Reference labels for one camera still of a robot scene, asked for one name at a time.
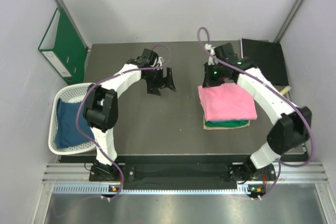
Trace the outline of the pink towel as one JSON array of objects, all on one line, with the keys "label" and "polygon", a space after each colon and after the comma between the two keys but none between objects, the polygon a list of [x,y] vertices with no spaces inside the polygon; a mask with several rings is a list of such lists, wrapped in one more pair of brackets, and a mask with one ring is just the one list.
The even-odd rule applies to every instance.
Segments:
[{"label": "pink towel", "polygon": [[257,119],[253,97],[235,83],[209,88],[198,86],[198,95],[206,121]]}]

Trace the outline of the green towel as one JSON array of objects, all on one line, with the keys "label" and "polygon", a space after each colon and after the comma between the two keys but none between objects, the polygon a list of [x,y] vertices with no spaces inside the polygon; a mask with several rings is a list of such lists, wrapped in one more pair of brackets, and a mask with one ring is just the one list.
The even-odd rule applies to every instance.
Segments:
[{"label": "green towel", "polygon": [[249,124],[249,120],[240,120],[240,121],[223,121],[222,123],[209,123],[205,121],[206,127],[227,127],[227,128],[235,128],[241,127]]}]

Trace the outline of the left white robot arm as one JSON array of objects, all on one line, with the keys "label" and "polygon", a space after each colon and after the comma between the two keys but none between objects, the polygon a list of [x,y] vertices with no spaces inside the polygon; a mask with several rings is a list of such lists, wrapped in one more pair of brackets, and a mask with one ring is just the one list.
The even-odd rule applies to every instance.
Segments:
[{"label": "left white robot arm", "polygon": [[176,90],[172,69],[150,49],[145,49],[141,56],[128,60],[112,77],[88,87],[82,112],[93,132],[90,140],[97,149],[96,160],[90,170],[90,181],[107,182],[122,178],[121,169],[115,163],[118,155],[113,136],[119,117],[118,99],[140,80],[146,81],[148,94],[160,95],[164,88]]}]

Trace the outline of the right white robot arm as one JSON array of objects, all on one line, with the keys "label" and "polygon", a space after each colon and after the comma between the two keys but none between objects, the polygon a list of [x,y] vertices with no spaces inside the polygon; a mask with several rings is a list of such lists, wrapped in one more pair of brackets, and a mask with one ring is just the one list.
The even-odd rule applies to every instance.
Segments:
[{"label": "right white robot arm", "polygon": [[264,167],[313,138],[312,113],[286,99],[249,58],[227,62],[224,53],[232,49],[231,44],[214,47],[206,43],[202,47],[208,60],[198,93],[205,120],[255,120],[258,104],[272,123],[265,143],[243,162],[246,178],[256,180],[264,174]]}]

